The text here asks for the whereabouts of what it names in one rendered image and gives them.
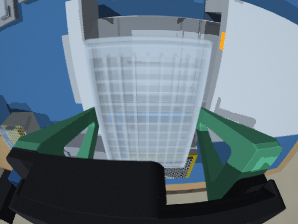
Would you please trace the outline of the blue bench mat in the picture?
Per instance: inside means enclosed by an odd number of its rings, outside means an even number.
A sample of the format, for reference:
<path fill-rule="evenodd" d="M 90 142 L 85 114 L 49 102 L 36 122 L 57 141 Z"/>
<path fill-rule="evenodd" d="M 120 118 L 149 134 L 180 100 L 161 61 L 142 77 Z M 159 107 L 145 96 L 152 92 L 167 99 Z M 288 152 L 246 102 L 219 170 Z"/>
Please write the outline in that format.
<path fill-rule="evenodd" d="M 40 128 L 83 112 L 70 84 L 62 37 L 68 34 L 70 0 L 18 3 L 19 19 L 0 28 L 0 126 L 12 112 L 33 112 Z M 94 0 L 99 18 L 162 15 L 204 19 L 206 0 Z M 298 25 L 298 0 L 241 0 Z M 275 137 L 282 152 L 268 170 L 277 168 L 298 141 L 297 135 Z M 199 142 L 188 178 L 165 179 L 165 185 L 205 182 Z"/>

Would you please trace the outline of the blue open-top box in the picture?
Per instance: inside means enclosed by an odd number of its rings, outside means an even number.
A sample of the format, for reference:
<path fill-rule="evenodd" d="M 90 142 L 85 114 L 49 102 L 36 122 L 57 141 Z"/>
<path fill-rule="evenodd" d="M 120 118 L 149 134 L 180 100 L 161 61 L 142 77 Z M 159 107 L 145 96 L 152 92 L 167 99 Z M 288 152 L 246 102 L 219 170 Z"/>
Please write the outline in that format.
<path fill-rule="evenodd" d="M 14 169 L 12 169 L 8 179 L 17 187 L 22 178 L 16 173 Z"/>

